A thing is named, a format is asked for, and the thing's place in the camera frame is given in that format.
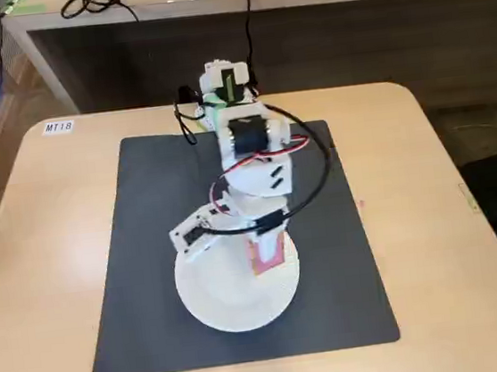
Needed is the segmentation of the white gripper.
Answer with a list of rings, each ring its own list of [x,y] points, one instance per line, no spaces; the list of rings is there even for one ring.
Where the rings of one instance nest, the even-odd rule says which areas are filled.
[[[249,240],[258,242],[262,263],[283,261],[283,231],[288,219],[283,216],[289,212],[285,195],[260,197],[248,194],[232,194],[228,197],[230,210],[240,218],[245,227],[256,227],[248,234]]]

